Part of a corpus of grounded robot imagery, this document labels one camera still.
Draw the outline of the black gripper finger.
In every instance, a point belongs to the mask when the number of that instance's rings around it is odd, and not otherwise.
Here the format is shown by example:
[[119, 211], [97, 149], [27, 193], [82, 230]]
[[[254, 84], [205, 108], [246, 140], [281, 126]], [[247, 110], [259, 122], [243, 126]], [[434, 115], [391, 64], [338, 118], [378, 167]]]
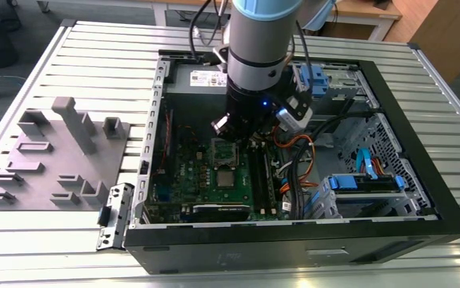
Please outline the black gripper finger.
[[215, 136], [223, 140], [234, 140], [234, 125], [230, 118], [218, 118], [210, 123]]

